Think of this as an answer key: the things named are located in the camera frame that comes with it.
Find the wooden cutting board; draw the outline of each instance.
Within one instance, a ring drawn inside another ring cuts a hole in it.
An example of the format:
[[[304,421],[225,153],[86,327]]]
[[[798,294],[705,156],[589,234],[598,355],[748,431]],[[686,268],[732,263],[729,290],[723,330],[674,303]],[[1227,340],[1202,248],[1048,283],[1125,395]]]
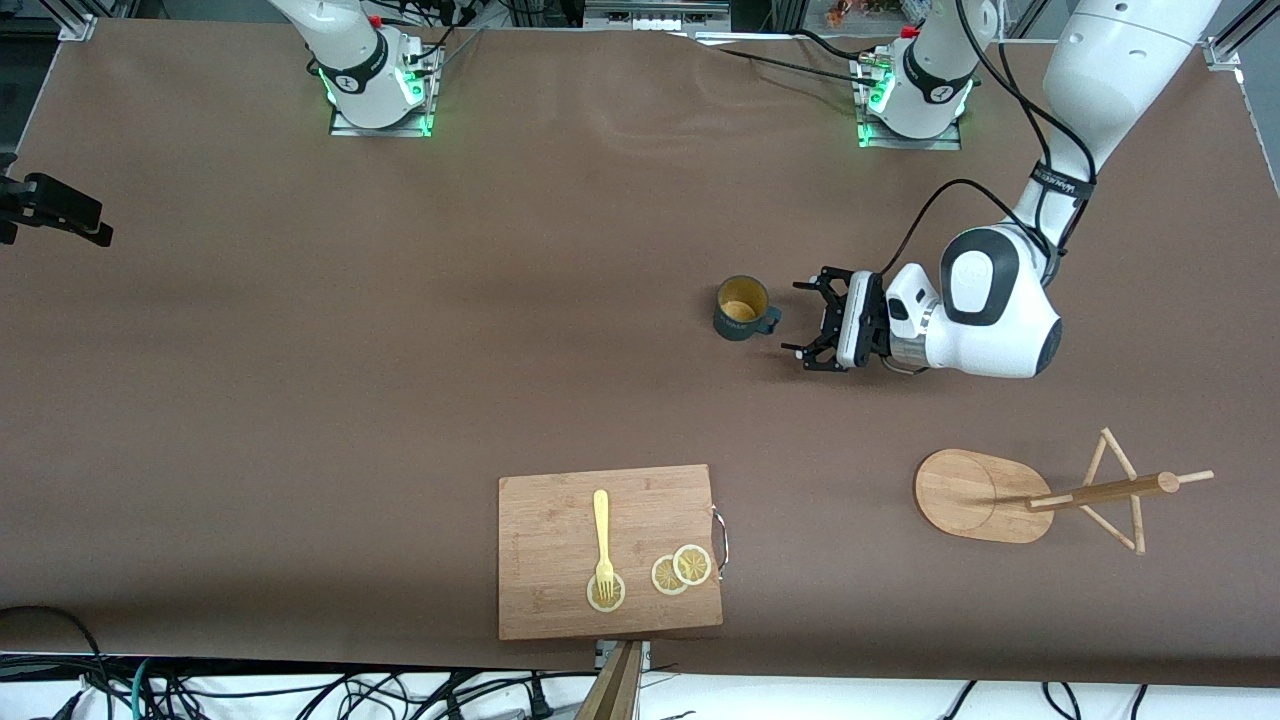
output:
[[[599,612],[586,584],[599,560],[591,496],[609,493],[609,560],[627,592]],[[498,637],[609,638],[719,625],[719,579],[677,596],[653,587],[649,573],[684,544],[712,547],[712,486],[707,465],[525,475],[498,480]]]

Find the lemon slice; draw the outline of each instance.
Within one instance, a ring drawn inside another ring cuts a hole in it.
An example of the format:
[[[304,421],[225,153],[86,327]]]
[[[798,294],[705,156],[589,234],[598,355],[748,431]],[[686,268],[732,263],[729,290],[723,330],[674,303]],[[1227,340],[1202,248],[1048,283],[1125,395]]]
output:
[[[649,571],[649,579],[653,580],[653,587],[658,588],[662,594],[680,594],[689,589],[685,580],[676,577],[676,568],[671,564],[673,555],[663,555],[653,564],[653,570]]]
[[[700,585],[712,575],[712,556],[696,544],[686,544],[672,556],[672,569],[686,585]]]
[[[595,592],[595,573],[586,579],[586,602],[600,612],[613,612],[622,606],[627,597],[627,584],[622,582],[622,575],[613,574],[613,600],[604,600]]]

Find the fork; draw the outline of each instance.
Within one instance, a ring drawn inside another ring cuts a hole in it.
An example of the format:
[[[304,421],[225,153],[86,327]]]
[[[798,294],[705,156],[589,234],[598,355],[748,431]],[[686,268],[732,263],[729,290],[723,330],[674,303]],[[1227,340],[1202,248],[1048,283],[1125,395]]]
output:
[[[600,561],[595,564],[595,594],[605,602],[613,600],[613,562],[609,562],[609,493],[595,491],[595,539],[600,544]]]

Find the black strap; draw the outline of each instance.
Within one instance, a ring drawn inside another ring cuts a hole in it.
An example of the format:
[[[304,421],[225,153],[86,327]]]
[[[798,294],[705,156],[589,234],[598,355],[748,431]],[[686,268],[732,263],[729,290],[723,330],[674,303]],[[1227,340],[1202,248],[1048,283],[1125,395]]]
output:
[[[920,88],[920,92],[924,95],[924,101],[929,105],[942,105],[945,102],[950,102],[957,92],[964,90],[964,86],[969,85],[969,78],[973,76],[970,72],[961,78],[946,81],[929,74],[928,70],[922,68],[920,64],[915,61],[914,42],[908,45],[906,51],[902,53],[902,68],[906,70],[908,79],[911,81],[911,85]]]
[[[365,91],[365,85],[378,73],[383,72],[388,55],[387,36],[380,32],[374,32],[374,35],[378,36],[378,47],[374,49],[374,54],[353,68],[339,70],[324,63],[316,63],[320,65],[320,72],[324,73],[324,77],[329,78],[330,86],[347,95],[360,95]]]
[[[1093,190],[1098,187],[1097,183],[1062,174],[1046,165],[1043,160],[1036,161],[1036,168],[1032,170],[1032,179],[1053,192],[1076,200],[1088,200],[1093,196]]]

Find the mug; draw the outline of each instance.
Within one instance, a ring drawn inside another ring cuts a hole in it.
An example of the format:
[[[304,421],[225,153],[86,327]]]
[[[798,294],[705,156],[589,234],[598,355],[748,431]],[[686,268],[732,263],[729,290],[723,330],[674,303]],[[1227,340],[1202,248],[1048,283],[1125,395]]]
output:
[[[769,306],[769,292],[750,275],[733,275],[716,291],[716,332],[724,340],[773,334],[782,311]]]

